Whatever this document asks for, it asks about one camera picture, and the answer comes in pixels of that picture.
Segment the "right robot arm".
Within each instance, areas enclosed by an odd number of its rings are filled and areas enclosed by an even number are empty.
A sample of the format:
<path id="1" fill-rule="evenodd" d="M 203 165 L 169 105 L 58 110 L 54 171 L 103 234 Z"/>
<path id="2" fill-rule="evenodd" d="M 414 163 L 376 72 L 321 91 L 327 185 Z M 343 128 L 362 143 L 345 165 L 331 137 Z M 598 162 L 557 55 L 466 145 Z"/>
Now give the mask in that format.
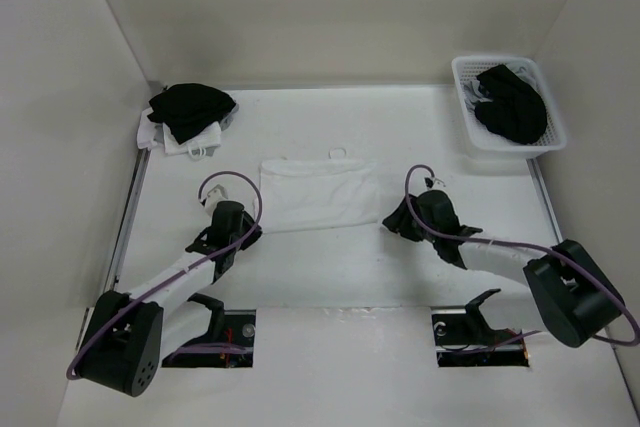
<path id="1" fill-rule="evenodd" d="M 465 305 L 464 331 L 473 341 L 498 343 L 507 334 L 544 331 L 577 348 L 623 314 L 624 300 L 581 244 L 553 247 L 509 242 L 460 222 L 448 195 L 407 195 L 383 226 L 402 238 L 429 242 L 438 257 L 462 270 L 510 279 L 522 292 L 488 288 Z"/>

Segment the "white plastic basket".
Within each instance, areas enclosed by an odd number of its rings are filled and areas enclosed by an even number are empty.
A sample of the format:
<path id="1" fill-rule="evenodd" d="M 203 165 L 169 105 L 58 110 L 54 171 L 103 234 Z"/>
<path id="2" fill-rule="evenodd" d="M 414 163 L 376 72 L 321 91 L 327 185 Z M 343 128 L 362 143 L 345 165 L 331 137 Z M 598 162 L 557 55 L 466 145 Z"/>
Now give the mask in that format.
<path id="1" fill-rule="evenodd" d="M 566 147 L 559 110 L 533 60 L 470 55 L 451 68 L 470 156 L 533 159 Z"/>

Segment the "black tank top in basket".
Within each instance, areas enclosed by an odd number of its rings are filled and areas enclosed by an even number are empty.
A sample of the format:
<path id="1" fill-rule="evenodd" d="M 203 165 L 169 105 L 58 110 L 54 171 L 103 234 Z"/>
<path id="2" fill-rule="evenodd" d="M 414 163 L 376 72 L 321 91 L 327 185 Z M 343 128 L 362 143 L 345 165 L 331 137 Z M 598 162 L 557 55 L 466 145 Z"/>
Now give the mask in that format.
<path id="1" fill-rule="evenodd" d="M 485 70 L 476 79 L 490 101 L 475 107 L 475 118 L 489 132 L 511 142 L 538 142 L 548 127 L 546 106 L 538 92 L 504 64 Z"/>

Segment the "grey tank top in basket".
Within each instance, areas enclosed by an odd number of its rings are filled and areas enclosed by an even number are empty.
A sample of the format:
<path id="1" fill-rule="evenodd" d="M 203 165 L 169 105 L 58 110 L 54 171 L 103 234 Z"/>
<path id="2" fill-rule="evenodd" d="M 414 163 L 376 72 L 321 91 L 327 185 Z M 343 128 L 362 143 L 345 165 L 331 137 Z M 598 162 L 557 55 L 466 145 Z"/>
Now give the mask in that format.
<path id="1" fill-rule="evenodd" d="M 470 79 L 462 84 L 465 104 L 470 112 L 475 110 L 475 107 L 484 102 L 489 102 L 490 98 L 486 89 L 476 79 Z"/>

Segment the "left aluminium rail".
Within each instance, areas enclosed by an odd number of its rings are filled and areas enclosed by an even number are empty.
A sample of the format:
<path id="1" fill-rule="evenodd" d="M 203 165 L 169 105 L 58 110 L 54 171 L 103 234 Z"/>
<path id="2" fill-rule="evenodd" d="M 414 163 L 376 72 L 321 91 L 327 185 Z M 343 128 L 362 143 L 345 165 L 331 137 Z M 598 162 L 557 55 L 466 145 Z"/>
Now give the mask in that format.
<path id="1" fill-rule="evenodd" d="M 138 151 L 117 235 L 113 242 L 111 253 L 108 256 L 108 263 L 106 264 L 102 280 L 98 287 L 99 295 L 116 287 L 119 282 L 149 157 L 150 151 Z"/>

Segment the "folded white tank top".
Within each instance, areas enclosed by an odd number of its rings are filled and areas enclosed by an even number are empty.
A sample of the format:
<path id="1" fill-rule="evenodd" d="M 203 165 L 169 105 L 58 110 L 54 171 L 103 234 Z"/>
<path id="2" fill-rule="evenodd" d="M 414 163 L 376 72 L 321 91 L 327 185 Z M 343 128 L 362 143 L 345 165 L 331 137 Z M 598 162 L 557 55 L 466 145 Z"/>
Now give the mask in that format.
<path id="1" fill-rule="evenodd" d="M 186 154 L 192 160 L 201 160 L 212 156 L 214 151 L 221 146 L 222 129 L 218 122 L 206 127 L 194 138 L 179 143 L 165 124 L 152 122 L 148 116 L 151 108 L 142 111 L 136 135 L 136 143 L 139 150 L 151 151 L 155 148 L 163 148 L 168 156 Z"/>

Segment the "white tank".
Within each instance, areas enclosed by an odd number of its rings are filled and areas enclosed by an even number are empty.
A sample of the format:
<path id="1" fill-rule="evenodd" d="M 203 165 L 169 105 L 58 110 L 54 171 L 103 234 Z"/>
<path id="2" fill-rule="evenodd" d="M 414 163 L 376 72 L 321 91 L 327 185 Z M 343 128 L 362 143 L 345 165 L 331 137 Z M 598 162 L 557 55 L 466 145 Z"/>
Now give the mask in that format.
<path id="1" fill-rule="evenodd" d="M 373 159 L 269 159 L 259 166 L 264 232 L 356 227 L 380 217 L 379 163 Z"/>
<path id="2" fill-rule="evenodd" d="M 206 127 L 194 138 L 179 143 L 165 124 L 152 122 L 148 116 L 151 108 L 142 111 L 136 135 L 136 143 L 139 150 L 151 151 L 155 148 L 163 148 L 168 156 L 186 154 L 192 160 L 201 160 L 212 156 L 214 151 L 221 146 L 222 129 L 218 122 Z"/>

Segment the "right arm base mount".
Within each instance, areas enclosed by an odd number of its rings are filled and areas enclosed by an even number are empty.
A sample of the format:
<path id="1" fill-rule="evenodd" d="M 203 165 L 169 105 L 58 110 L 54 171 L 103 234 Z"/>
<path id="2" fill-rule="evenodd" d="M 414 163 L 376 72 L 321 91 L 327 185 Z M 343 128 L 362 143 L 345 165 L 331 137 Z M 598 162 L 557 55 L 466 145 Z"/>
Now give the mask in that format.
<path id="1" fill-rule="evenodd" d="M 463 307 L 439 307 L 431 311 L 436 361 L 440 368 L 529 367 L 523 340 L 500 345 L 518 333 L 491 328 L 480 312 L 482 304 L 499 292 L 499 289 L 490 289 Z"/>

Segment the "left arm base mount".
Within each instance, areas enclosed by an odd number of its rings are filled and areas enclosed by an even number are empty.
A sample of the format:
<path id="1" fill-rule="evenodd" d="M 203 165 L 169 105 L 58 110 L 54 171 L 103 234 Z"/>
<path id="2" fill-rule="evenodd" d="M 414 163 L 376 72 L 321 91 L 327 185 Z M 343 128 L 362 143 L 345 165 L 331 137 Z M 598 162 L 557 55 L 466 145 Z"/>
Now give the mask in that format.
<path id="1" fill-rule="evenodd" d="M 228 310 L 224 303 L 194 294 L 163 326 L 164 368 L 251 368 L 257 313 Z"/>

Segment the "folded grey tank top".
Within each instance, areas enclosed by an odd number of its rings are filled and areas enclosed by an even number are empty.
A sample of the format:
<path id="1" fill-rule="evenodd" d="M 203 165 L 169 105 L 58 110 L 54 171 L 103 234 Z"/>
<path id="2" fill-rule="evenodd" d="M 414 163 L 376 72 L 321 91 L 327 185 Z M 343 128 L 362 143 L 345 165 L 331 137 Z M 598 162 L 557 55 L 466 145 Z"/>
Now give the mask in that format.
<path id="1" fill-rule="evenodd" d="M 222 131 L 225 131 L 232 124 L 236 113 L 239 111 L 239 105 L 235 104 L 229 112 L 219 121 L 219 126 Z"/>

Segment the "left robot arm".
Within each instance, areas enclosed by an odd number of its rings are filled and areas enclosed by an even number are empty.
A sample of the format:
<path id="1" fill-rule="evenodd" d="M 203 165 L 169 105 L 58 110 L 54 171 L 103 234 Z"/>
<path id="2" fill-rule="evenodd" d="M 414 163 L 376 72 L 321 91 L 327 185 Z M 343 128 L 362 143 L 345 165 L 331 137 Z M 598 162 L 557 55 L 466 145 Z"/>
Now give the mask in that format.
<path id="1" fill-rule="evenodd" d="M 109 290 L 99 297 L 68 378 L 137 397 L 163 361 L 192 341 L 204 345 L 202 352 L 228 352 L 227 346 L 214 345 L 224 334 L 224 304 L 203 291 L 260 236 L 241 203 L 219 202 L 210 225 L 172 266 L 128 292 Z"/>

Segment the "folded black tank top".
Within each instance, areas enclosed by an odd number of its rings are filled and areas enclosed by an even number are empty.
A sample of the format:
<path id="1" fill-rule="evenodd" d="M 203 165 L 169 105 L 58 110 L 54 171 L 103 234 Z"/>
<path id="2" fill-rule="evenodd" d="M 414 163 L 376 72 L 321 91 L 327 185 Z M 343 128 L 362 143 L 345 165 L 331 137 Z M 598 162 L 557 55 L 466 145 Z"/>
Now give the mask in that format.
<path id="1" fill-rule="evenodd" d="M 198 83 L 175 84 L 149 101 L 147 118 L 164 124 L 174 139 L 183 144 L 201 134 L 213 123 L 223 121 L 236 108 L 226 92 Z"/>

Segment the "aluminium rail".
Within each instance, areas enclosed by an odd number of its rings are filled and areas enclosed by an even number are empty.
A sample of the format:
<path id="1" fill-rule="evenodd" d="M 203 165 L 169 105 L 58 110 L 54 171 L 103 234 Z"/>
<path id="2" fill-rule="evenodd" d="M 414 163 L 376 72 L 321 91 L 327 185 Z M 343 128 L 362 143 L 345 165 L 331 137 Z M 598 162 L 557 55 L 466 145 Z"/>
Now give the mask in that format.
<path id="1" fill-rule="evenodd" d="M 544 211 L 545 220 L 549 226 L 549 229 L 553 232 L 553 244 L 557 245 L 564 241 L 565 238 L 561 232 L 540 165 L 536 159 L 528 159 L 527 166 L 534 183 L 539 202 Z"/>
<path id="2" fill-rule="evenodd" d="M 119 282 L 149 157 L 150 151 L 138 151 L 117 235 L 113 242 L 111 253 L 108 256 L 108 263 L 106 264 L 102 280 L 98 287 L 99 295 L 116 287 Z"/>

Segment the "right aluminium rail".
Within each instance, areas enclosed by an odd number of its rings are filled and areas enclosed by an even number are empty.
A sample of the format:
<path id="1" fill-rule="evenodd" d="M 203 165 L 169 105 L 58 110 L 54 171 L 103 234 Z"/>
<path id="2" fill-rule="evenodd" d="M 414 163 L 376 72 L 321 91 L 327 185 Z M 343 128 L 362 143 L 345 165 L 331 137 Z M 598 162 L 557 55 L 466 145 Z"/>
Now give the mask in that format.
<path id="1" fill-rule="evenodd" d="M 540 165 L 536 159 L 528 159 L 527 166 L 534 183 L 539 202 L 544 211 L 545 220 L 549 226 L 549 229 L 553 232 L 553 244 L 557 245 L 564 241 L 565 238 L 561 232 Z"/>

